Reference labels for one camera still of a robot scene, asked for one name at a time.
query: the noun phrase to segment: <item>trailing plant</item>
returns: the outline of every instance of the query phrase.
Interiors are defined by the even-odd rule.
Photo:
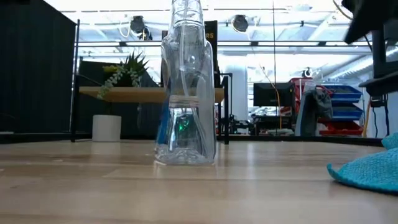
[[[106,94],[116,86],[139,87],[141,76],[146,73],[145,56],[139,53],[137,56],[132,53],[128,55],[124,62],[119,65],[111,65],[103,67],[106,75],[104,85],[101,86],[97,94],[97,98],[103,100]]]

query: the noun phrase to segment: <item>light wood surface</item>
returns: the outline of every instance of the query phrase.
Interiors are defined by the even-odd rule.
[[[398,198],[325,166],[382,150],[311,142],[218,145],[214,166],[154,164],[152,141],[0,145],[0,223],[398,223]]]
[[[94,98],[97,97],[99,87],[82,86],[79,92]],[[114,87],[105,96],[104,100],[113,103],[163,103],[166,99],[164,88],[159,87]],[[215,101],[221,103],[224,100],[224,89],[215,88]]]

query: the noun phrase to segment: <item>bottle neck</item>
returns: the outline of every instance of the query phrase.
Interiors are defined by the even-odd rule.
[[[200,0],[172,1],[172,22],[170,23],[169,32],[173,31],[174,27],[179,26],[184,22],[189,22],[191,24],[204,27]]]

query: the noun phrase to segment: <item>teal microfiber towel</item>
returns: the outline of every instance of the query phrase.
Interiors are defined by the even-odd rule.
[[[382,140],[387,149],[345,164],[339,171],[327,165],[329,174],[351,187],[398,195],[398,133]]]

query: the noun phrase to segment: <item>blue storage bin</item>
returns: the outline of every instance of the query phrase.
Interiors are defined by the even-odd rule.
[[[355,105],[337,104],[333,105],[332,121],[359,121],[363,110]]]
[[[333,93],[331,96],[333,104],[358,103],[362,96],[360,91],[348,85],[325,85],[324,87]]]

